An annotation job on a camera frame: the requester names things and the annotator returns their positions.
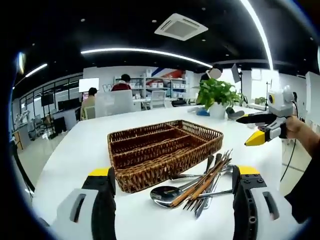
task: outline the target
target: brown woven basket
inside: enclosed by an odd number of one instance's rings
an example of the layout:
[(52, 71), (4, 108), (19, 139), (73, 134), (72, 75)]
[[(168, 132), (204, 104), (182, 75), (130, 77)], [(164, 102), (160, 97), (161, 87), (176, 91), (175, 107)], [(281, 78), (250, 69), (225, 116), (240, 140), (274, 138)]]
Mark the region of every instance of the brown woven basket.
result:
[(108, 134), (111, 166), (122, 191), (135, 193), (186, 171), (222, 147), (224, 135), (184, 120)]

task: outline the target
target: chopsticks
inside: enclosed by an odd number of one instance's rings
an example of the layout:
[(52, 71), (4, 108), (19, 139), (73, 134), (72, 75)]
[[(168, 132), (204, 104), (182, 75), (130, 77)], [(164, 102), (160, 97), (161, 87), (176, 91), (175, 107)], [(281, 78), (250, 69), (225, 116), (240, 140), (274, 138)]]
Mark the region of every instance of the chopsticks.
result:
[(214, 166), (212, 169), (210, 169), (205, 176), (203, 176), (197, 184), (195, 184), (193, 187), (189, 188), (187, 191), (185, 191), (183, 194), (181, 194), (179, 197), (177, 197), (174, 201), (172, 201), (170, 207), (174, 208), (177, 207), (181, 202), (183, 202), (189, 195), (191, 195), (190, 199), (184, 206), (191, 206), (197, 197), (210, 185), (210, 182), (215, 178), (215, 176), (221, 171), (224, 165), (226, 165), (230, 161), (230, 154), (231, 151), (227, 151), (223, 154), (221, 161)]

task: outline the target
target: human hand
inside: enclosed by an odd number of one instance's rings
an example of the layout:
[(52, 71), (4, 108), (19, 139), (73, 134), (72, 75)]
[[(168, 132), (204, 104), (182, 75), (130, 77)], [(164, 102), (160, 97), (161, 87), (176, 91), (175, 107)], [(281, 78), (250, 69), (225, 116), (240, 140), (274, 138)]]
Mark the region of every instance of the human hand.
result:
[(296, 116), (288, 117), (285, 121), (286, 136), (288, 139), (296, 139), (304, 123)]

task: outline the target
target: white flower pot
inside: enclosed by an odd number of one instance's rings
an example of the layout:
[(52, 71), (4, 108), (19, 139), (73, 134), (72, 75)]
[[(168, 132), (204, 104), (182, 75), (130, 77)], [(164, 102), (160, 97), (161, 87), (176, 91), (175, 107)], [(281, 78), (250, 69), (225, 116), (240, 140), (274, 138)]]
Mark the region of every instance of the white flower pot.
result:
[(214, 119), (225, 119), (226, 115), (226, 105), (218, 104), (215, 102), (209, 108), (210, 117)]

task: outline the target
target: red shirt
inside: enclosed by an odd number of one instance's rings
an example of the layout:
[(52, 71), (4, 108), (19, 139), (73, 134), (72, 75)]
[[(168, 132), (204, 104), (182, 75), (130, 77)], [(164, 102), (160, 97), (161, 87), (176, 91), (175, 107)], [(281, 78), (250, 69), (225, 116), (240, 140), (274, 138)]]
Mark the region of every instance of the red shirt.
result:
[(112, 87), (111, 92), (121, 91), (121, 90), (131, 90), (131, 87), (126, 83), (119, 82), (118, 84), (116, 84)]

